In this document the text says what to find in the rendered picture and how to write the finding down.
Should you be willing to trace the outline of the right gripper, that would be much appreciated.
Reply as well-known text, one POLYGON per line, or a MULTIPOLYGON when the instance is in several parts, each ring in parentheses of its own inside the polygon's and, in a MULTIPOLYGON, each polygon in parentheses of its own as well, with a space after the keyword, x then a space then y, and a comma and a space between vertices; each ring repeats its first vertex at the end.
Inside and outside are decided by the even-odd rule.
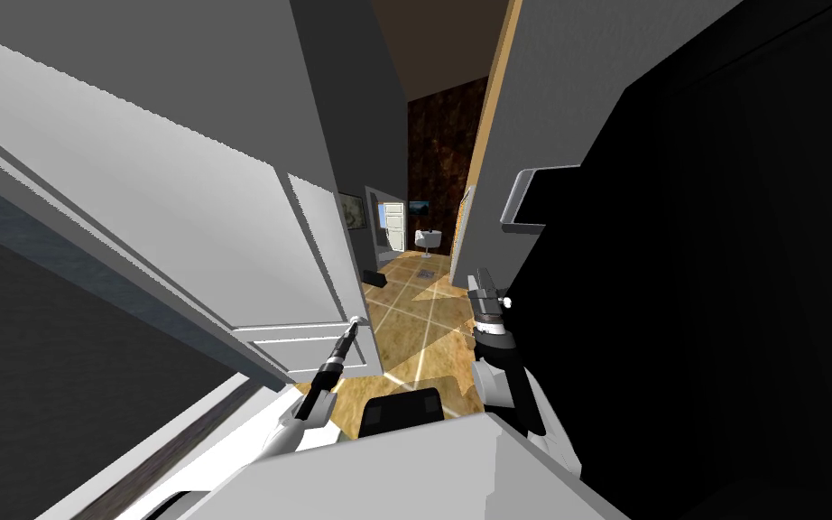
POLYGON ((497 288, 492 275, 483 267, 469 275, 467 282, 467 297, 475 318, 487 323, 502 323, 504 310, 512 306, 506 290, 497 288))

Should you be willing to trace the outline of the small white door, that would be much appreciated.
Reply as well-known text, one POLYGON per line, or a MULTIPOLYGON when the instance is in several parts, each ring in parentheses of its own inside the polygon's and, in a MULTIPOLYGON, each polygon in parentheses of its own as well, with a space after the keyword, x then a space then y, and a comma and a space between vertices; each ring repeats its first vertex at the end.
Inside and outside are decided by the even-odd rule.
POLYGON ((406 247, 406 214, 402 202, 379 203, 381 228, 390 250, 404 252, 406 247))

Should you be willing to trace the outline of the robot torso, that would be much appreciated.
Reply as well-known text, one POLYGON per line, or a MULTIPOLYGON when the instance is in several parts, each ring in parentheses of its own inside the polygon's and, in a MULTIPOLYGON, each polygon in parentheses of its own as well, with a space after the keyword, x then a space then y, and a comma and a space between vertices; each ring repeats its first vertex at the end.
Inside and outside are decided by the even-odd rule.
POLYGON ((281 416, 211 482, 174 478, 118 520, 630 520, 535 434, 486 413, 302 449, 281 416))

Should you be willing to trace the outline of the white panelled door leaf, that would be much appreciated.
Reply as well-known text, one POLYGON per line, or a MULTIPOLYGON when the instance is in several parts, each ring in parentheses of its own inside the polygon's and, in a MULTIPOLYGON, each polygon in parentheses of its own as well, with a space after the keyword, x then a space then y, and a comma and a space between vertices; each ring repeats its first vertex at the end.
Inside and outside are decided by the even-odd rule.
POLYGON ((244 373, 382 373, 339 199, 0 44, 0 197, 123 277, 86 289, 244 373))

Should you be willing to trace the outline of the framed wall picture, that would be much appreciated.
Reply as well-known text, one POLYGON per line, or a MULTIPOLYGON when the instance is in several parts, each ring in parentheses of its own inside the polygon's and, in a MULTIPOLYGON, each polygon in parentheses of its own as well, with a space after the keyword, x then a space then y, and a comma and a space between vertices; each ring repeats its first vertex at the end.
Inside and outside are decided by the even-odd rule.
POLYGON ((367 229, 367 216, 363 197, 342 192, 338 196, 347 229, 367 229))

